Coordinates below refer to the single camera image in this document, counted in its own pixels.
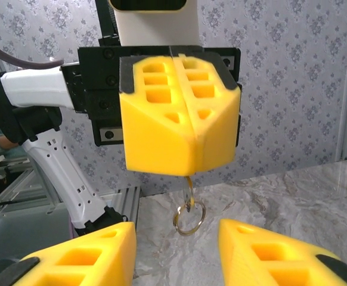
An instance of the marble table surface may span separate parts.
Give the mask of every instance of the marble table surface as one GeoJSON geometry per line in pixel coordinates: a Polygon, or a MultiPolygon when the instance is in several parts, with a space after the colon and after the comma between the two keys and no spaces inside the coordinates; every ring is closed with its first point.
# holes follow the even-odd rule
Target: marble table surface
{"type": "MultiPolygon", "coordinates": [[[[133,285],[223,285],[218,225],[230,218],[322,246],[347,263],[347,161],[207,186],[201,228],[177,234],[172,215],[182,192],[140,199],[133,285]]],[[[191,225],[200,210],[182,215],[191,225]]]]}

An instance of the floral wallpaper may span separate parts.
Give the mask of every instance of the floral wallpaper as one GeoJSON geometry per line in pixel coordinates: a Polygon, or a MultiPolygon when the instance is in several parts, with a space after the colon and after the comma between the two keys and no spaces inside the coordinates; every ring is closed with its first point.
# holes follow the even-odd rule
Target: floral wallpaper
{"type": "MultiPolygon", "coordinates": [[[[241,48],[243,98],[236,159],[194,184],[333,162],[346,96],[347,0],[198,2],[203,45],[241,48]]],[[[0,48],[16,57],[70,62],[99,37],[94,0],[0,0],[0,48]]],[[[63,114],[70,149],[95,188],[182,188],[180,178],[127,171],[122,146],[96,147],[86,116],[63,114]]]]}

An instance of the keychain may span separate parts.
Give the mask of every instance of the keychain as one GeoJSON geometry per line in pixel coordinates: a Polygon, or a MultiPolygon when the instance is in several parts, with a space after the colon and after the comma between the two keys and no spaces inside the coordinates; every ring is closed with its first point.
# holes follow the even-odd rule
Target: keychain
{"type": "Polygon", "coordinates": [[[194,234],[200,228],[200,225],[202,225],[202,223],[204,222],[204,219],[205,219],[206,209],[205,209],[205,205],[201,201],[196,201],[194,199],[193,184],[192,184],[191,178],[190,177],[185,177],[185,178],[188,182],[188,189],[184,190],[184,204],[182,206],[178,207],[178,211],[173,216],[173,226],[175,227],[176,231],[179,232],[180,235],[183,235],[186,237],[186,236],[194,234]],[[187,212],[191,212],[191,209],[196,204],[199,204],[202,207],[202,218],[200,219],[198,224],[193,229],[191,229],[189,231],[183,231],[179,227],[180,214],[181,214],[183,209],[187,209],[187,212]]]}

